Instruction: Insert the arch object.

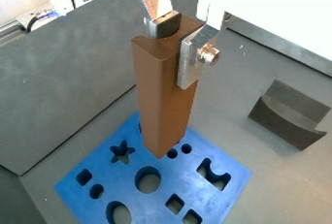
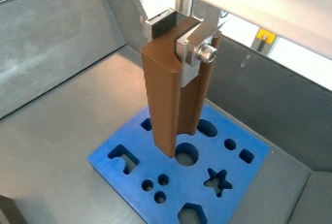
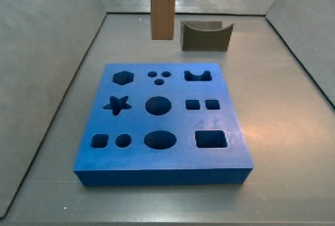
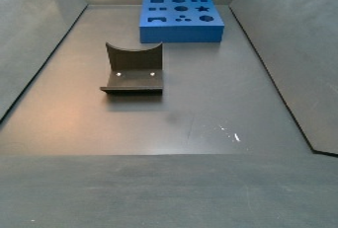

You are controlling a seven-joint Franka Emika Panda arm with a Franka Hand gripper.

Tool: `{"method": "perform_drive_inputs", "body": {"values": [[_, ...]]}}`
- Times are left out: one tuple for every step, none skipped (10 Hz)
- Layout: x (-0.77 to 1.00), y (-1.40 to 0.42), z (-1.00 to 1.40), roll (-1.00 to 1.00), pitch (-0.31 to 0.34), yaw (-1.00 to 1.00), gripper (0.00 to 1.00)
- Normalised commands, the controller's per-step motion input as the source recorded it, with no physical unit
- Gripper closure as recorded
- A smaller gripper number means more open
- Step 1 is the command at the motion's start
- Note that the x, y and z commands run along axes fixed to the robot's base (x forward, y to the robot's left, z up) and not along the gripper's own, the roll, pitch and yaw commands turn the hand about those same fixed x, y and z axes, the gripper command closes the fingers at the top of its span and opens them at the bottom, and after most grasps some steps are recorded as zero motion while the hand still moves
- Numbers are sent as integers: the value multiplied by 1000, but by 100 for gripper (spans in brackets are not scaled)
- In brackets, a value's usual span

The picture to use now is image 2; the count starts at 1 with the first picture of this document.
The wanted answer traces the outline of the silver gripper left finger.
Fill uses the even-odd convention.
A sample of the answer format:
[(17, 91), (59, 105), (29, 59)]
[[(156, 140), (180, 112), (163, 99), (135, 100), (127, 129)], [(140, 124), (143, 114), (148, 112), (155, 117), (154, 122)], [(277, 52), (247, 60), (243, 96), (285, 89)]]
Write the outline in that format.
[(146, 39), (158, 38), (176, 24), (176, 12), (167, 0), (134, 0)]

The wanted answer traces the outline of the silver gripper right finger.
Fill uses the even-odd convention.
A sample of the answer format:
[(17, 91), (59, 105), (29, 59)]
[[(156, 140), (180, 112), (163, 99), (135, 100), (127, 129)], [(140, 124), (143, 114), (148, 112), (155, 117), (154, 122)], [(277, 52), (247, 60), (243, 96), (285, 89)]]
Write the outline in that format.
[(184, 87), (198, 76), (199, 65), (210, 64), (217, 57), (212, 38), (223, 25), (222, 10), (202, 0), (176, 0), (175, 10), (183, 20), (192, 21), (175, 42), (175, 53), (182, 63), (180, 87)]

